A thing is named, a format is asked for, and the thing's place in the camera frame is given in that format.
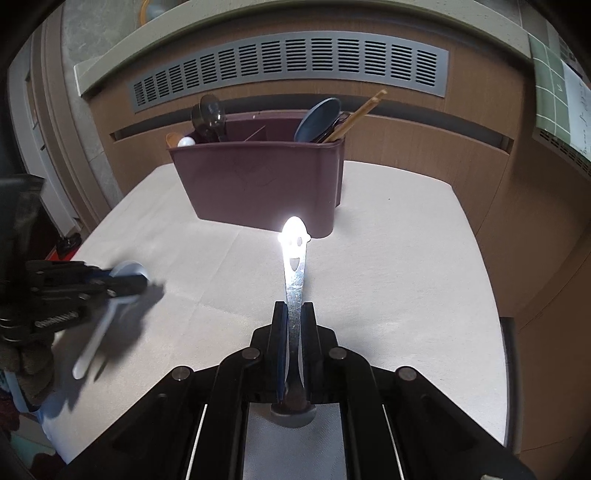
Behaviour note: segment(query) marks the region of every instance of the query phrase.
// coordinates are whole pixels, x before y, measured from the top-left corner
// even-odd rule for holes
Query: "wooden spoon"
[[[330,134],[323,143],[334,142],[339,138],[343,138],[345,133],[347,133],[351,127],[354,126],[358,120],[360,120],[363,116],[367,115],[378,103],[382,101],[382,97],[388,93],[387,90],[380,90],[376,93],[373,97],[371,97],[367,102],[365,102],[362,106],[360,106],[354,113],[349,115],[348,119],[345,120],[342,124],[340,124],[335,131]]]
[[[182,137],[183,136],[179,133],[170,132],[169,134],[166,134],[166,145],[168,148],[177,148]]]

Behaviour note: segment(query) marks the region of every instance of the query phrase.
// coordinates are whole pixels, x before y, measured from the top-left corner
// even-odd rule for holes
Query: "white plastic spoon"
[[[148,274],[142,264],[132,261],[125,261],[121,262],[117,265],[111,273],[109,274],[111,277],[128,277],[130,275],[143,275],[144,277],[148,278]],[[99,320],[99,323],[96,325],[96,329],[92,332],[92,336],[90,340],[86,344],[84,350],[78,357],[74,368],[72,369],[72,375],[76,380],[83,378],[86,375],[88,367],[90,366],[90,362],[95,357],[96,351],[99,348],[99,345],[105,336],[106,331],[111,325],[113,318],[115,317],[115,313],[117,312],[117,308],[119,305],[127,305],[137,301],[139,295],[130,295],[128,297],[116,297],[114,299],[110,299],[107,305],[107,309],[105,314]]]

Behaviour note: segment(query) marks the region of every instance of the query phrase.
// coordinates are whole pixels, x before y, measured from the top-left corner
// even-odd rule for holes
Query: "countertop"
[[[138,56],[191,30],[224,18],[250,14],[258,9],[291,7],[303,3],[342,5],[343,0],[189,0],[135,30],[103,56],[78,64],[74,69],[78,93],[84,95]],[[434,20],[444,20],[448,25],[461,26],[521,57],[531,58],[527,32],[474,0],[357,0],[349,3],[391,8],[398,12],[416,12]]]

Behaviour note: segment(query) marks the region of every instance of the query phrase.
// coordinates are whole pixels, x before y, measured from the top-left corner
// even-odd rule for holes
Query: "spoon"
[[[118,264],[111,273],[109,274],[111,277],[129,277],[132,275],[143,275],[144,277],[148,278],[148,274],[142,264],[132,261],[125,261]],[[92,332],[92,336],[90,340],[86,344],[84,350],[78,357],[74,368],[72,369],[72,376],[79,380],[86,375],[88,367],[90,366],[90,362],[96,355],[96,351],[99,348],[100,342],[102,341],[103,337],[105,336],[106,331],[109,329],[109,325],[113,321],[115,317],[115,313],[117,312],[117,308],[120,305],[127,305],[137,301],[139,295],[129,295],[127,297],[115,297],[114,299],[110,299],[107,305],[107,309],[105,314],[99,320],[99,323],[96,326],[94,332]]]
[[[219,99],[211,93],[203,95],[199,100],[199,112],[205,125],[216,133],[219,141],[227,142],[226,112]]]
[[[301,120],[294,134],[294,142],[315,142],[335,125],[340,117],[340,100],[335,97],[314,105]]]
[[[310,235],[299,217],[291,217],[278,238],[283,250],[285,270],[289,363],[285,394],[279,403],[271,405],[271,415],[275,423],[295,429],[308,425],[316,417],[316,407],[306,399],[299,363],[301,299],[306,268],[306,243],[310,241]],[[294,265],[295,260],[298,261],[296,269],[292,268],[291,260]]]

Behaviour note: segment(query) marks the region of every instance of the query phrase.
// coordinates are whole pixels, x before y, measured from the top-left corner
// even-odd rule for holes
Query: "metal spoon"
[[[201,97],[199,112],[203,122],[217,134],[219,141],[228,141],[226,136],[226,112],[215,95],[208,93]]]
[[[199,104],[191,108],[191,123],[195,129],[195,133],[200,139],[206,141],[207,143],[217,142],[217,135],[205,124],[205,121],[201,116]]]
[[[279,403],[271,406],[271,414],[279,425],[299,428],[308,425],[316,416],[316,407],[306,399],[299,364],[301,299],[306,268],[306,244],[310,241],[310,235],[300,218],[291,217],[278,238],[283,250],[285,270],[289,363],[285,394]],[[294,260],[294,264],[295,260],[298,261],[296,269],[292,268],[291,260]]]

